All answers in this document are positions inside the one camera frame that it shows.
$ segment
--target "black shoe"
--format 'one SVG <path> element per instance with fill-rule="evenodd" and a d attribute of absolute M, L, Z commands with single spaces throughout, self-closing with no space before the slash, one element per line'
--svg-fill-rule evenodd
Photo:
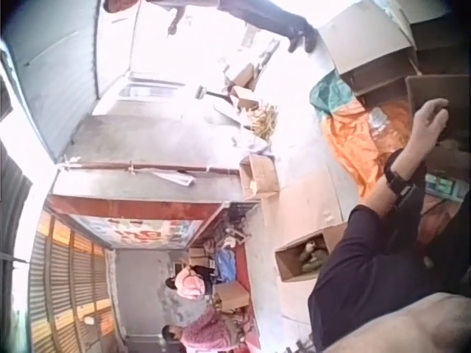
<path fill-rule="evenodd" d="M 301 38 L 302 35 L 298 35 L 289 39 L 288 53 L 292 53 L 297 49 L 297 47 L 300 45 Z"/>
<path fill-rule="evenodd" d="M 306 53 L 310 54 L 314 51 L 318 38 L 319 32 L 317 29 L 308 25 L 308 28 L 304 31 L 304 50 Z"/>

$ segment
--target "wristwatch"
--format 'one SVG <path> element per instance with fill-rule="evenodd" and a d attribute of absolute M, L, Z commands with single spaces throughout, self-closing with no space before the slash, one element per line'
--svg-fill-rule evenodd
<path fill-rule="evenodd" d="M 392 171 L 390 168 L 386 168 L 384 171 L 388 188 L 391 189 L 400 199 L 406 197 L 412 189 L 414 184 L 404 180 L 398 173 Z"/>

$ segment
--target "hand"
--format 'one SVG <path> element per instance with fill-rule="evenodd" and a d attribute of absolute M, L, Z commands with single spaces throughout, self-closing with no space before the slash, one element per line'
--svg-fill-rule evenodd
<path fill-rule="evenodd" d="M 167 29 L 167 35 L 175 35 L 175 33 L 177 33 L 177 25 L 171 24 Z"/>
<path fill-rule="evenodd" d="M 416 111 L 412 123 L 411 137 L 405 148 L 406 154 L 421 162 L 435 147 L 440 133 L 448 121 L 446 99 L 431 99 Z"/>

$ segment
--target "red carpet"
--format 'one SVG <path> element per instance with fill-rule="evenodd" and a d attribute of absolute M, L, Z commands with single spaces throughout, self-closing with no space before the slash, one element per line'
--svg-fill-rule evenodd
<path fill-rule="evenodd" d="M 234 248 L 235 255 L 235 269 L 237 270 L 237 280 L 250 292 L 250 281 L 249 281 L 249 269 L 247 267 L 247 256 L 245 253 L 245 246 L 237 246 Z M 249 306 L 249 311 L 255 321 L 255 314 L 253 312 L 252 302 Z M 246 341 L 252 344 L 254 347 L 260 349 L 260 340 L 256 332 L 251 332 L 245 337 Z"/>

